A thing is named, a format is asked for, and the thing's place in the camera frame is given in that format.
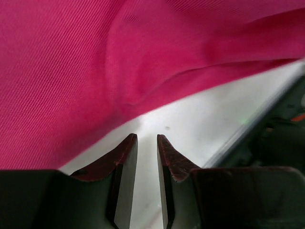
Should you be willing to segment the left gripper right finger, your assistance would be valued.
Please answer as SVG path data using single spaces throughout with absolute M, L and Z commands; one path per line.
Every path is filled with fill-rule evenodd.
M 302 229 L 305 177 L 292 167 L 200 168 L 157 136 L 166 229 Z

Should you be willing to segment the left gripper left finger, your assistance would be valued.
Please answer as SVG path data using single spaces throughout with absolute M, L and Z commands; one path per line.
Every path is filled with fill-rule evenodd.
M 137 135 L 67 175 L 58 170 L 3 170 L 3 229 L 127 229 L 131 222 Z

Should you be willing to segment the pink trousers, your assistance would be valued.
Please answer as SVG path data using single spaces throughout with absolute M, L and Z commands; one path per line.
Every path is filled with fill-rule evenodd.
M 302 0 L 3 0 L 0 167 L 58 169 L 152 109 L 304 56 Z

